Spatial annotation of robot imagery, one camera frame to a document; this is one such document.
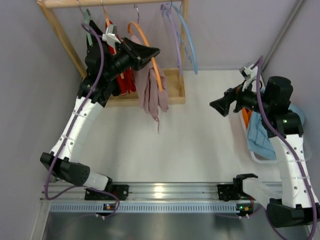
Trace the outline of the orange plastic hanger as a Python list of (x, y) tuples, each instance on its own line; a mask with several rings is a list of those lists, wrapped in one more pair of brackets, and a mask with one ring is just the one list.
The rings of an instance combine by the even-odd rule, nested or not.
[(144, 43), (143, 47), (147, 49), (147, 52), (149, 54), (147, 59), (152, 62), (153, 69), (154, 69), (155, 76), (156, 76), (157, 86), (158, 86), (158, 89), (160, 90), (160, 92), (162, 92), (163, 91), (163, 84), (162, 84), (160, 72), (159, 72), (159, 69), (158, 69), (158, 65), (157, 65), (156, 60), (155, 60), (155, 56), (156, 56), (156, 54), (160, 53), (160, 50), (156, 49), (154, 47), (150, 47), (149, 41), (146, 38), (144, 32), (142, 31), (142, 29), (141, 29), (141, 27), (139, 25), (140, 12), (139, 12), (138, 6), (136, 4), (134, 4), (133, 8), (136, 9), (136, 11), (137, 11), (137, 22), (131, 21), (127, 25), (127, 32), (130, 34), (130, 36), (133, 36), (134, 34), (133, 34), (132, 27), (134, 26), (137, 29), (137, 31), (139, 32), (140, 36), (142, 37), (142, 40), (143, 40), (143, 43)]

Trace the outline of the dusty pink trousers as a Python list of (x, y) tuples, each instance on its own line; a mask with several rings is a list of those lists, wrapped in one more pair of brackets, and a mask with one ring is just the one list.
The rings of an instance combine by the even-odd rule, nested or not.
[(159, 111), (165, 113), (169, 109), (169, 94), (165, 73), (160, 67), (157, 69), (160, 75), (162, 91), (159, 90), (156, 71), (152, 62), (149, 62), (139, 71), (133, 70), (132, 76), (138, 95), (139, 107), (159, 123)]

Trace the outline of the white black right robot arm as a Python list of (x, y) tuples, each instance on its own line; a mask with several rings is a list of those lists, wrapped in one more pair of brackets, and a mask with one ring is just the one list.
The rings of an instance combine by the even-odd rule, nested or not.
[(253, 173), (238, 174), (233, 179), (240, 196), (250, 196), (266, 210), (275, 228), (313, 225), (320, 221), (320, 202), (317, 199), (305, 163), (304, 131), (299, 115), (289, 109), (293, 93), (291, 81), (272, 76), (265, 90), (252, 91), (244, 83), (229, 88), (222, 98), (210, 102), (223, 117), (235, 102), (234, 112), (243, 108), (261, 114), (262, 126), (275, 150), (280, 173), (282, 193), (278, 194), (259, 181)]

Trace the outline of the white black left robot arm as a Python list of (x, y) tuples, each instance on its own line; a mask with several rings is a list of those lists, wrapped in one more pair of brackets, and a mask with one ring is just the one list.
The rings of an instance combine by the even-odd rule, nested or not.
[(87, 47), (86, 77), (81, 83), (74, 109), (58, 142), (49, 153), (42, 153), (41, 163), (52, 175), (74, 186), (110, 191), (113, 180), (94, 172), (79, 162), (85, 139), (93, 122), (112, 95), (116, 78), (125, 70), (140, 70), (160, 53), (124, 37), (116, 44), (112, 54), (106, 42), (97, 41)]

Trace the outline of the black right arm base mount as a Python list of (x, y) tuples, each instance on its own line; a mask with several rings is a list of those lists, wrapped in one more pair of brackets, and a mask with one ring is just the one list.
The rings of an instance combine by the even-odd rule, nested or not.
[(218, 199), (221, 201), (247, 200), (248, 196), (234, 184), (218, 184)]

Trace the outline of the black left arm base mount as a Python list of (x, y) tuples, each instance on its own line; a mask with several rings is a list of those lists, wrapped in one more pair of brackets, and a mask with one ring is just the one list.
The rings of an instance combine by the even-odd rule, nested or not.
[[(125, 201), (129, 195), (129, 185), (127, 184), (113, 184), (110, 193), (115, 195), (120, 201)], [(112, 201), (114, 197), (99, 193), (90, 189), (86, 189), (85, 197), (86, 201)]]

